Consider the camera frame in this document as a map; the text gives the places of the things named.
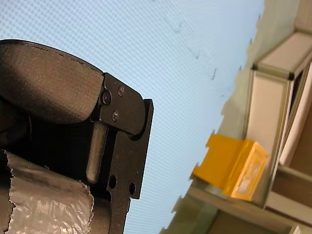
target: white panel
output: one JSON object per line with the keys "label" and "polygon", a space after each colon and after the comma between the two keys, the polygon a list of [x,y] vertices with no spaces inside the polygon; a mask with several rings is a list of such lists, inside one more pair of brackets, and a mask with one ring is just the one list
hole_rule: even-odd
{"label": "white panel", "polygon": [[259,64],[291,71],[311,49],[312,36],[297,32],[264,57]]}
{"label": "white panel", "polygon": [[302,91],[301,99],[298,105],[296,115],[286,139],[284,149],[282,151],[279,162],[282,165],[289,165],[295,149],[297,147],[300,135],[306,122],[308,112],[312,101],[312,70],[309,69],[305,86]]}
{"label": "white panel", "polygon": [[255,140],[271,155],[281,129],[281,115],[287,98],[287,83],[254,73],[247,138]]}

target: black screw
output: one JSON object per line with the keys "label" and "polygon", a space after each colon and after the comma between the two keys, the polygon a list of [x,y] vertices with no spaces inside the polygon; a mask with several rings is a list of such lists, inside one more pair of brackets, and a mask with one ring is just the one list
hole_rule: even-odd
{"label": "black screw", "polygon": [[112,101],[111,93],[108,90],[104,91],[102,93],[102,102],[105,105],[109,105],[109,104],[111,104],[111,101]]}
{"label": "black screw", "polygon": [[119,95],[120,97],[122,97],[124,93],[125,93],[125,88],[124,88],[122,85],[119,86],[119,87],[118,87],[118,95]]}
{"label": "black screw", "polygon": [[117,112],[117,111],[113,111],[113,113],[112,113],[112,120],[113,120],[114,122],[116,122],[117,119],[118,119],[118,112]]}

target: textured wall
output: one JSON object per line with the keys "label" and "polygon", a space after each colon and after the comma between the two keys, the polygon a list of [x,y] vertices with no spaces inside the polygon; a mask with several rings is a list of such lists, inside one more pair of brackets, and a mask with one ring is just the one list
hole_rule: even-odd
{"label": "textured wall", "polygon": [[154,100],[141,199],[125,233],[157,234],[222,122],[263,9],[263,0],[7,0],[0,39],[69,52]]}

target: yellow object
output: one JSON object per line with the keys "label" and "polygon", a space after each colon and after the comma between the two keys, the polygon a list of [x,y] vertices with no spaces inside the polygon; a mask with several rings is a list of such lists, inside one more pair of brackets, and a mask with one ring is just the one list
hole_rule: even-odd
{"label": "yellow object", "polygon": [[269,155],[255,141],[219,134],[212,134],[206,146],[206,157],[193,175],[221,188],[227,196],[251,200]]}

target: orange plastic part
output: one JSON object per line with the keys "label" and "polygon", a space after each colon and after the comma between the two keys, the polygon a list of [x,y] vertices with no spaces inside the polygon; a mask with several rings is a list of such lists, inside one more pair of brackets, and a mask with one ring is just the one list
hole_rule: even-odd
{"label": "orange plastic part", "polygon": [[252,200],[269,155],[255,141],[212,134],[209,147],[193,175],[222,189],[222,193]]}

